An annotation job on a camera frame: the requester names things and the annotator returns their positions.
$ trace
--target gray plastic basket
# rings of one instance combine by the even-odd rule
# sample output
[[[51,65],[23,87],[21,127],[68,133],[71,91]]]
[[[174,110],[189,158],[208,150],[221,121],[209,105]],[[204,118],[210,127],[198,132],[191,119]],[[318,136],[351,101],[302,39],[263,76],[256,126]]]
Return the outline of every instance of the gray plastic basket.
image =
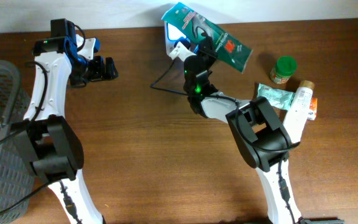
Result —
[[[21,75],[15,65],[0,60],[0,139],[9,134],[11,123],[21,121],[30,98],[20,88]],[[11,206],[32,191],[34,177],[18,156],[12,140],[0,146],[0,211]],[[0,216],[0,223],[9,223],[27,210],[23,202],[12,211]]]

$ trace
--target white bottle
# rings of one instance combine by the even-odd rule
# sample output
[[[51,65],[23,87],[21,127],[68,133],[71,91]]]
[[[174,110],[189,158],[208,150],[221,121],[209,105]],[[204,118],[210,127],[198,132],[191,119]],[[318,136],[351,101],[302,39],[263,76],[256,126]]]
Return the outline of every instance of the white bottle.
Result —
[[[301,141],[303,128],[308,119],[308,112],[313,95],[314,83],[303,80],[296,90],[291,108],[285,115],[283,125],[290,135],[292,144]]]

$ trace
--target tan bottle cap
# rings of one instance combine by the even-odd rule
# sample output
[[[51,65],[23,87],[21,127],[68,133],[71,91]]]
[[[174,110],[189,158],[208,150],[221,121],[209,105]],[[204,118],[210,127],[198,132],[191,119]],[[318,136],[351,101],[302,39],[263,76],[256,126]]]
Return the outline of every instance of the tan bottle cap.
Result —
[[[308,80],[303,80],[300,84],[299,87],[306,87],[309,88],[311,90],[314,90],[314,83]]]

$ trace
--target bottle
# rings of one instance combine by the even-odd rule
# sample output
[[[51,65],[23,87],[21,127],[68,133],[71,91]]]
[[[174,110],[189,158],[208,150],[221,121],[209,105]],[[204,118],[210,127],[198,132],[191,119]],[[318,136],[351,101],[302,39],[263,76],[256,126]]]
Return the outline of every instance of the bottle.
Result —
[[[270,79],[276,84],[284,84],[295,73],[296,68],[296,60],[293,57],[280,57],[277,60],[276,66],[270,72]]]
[[[314,83],[303,80],[296,90],[291,108],[285,115],[283,125],[290,135],[292,144],[301,141],[302,131],[308,119],[313,90]]]

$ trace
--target green bag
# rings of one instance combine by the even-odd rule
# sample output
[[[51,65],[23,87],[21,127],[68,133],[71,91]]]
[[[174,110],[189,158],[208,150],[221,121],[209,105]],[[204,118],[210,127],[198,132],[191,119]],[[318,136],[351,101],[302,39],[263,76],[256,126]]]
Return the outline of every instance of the green bag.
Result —
[[[196,11],[179,2],[161,19],[178,28],[194,44],[203,40],[205,35],[210,36],[218,59],[240,72],[244,71],[252,50]]]

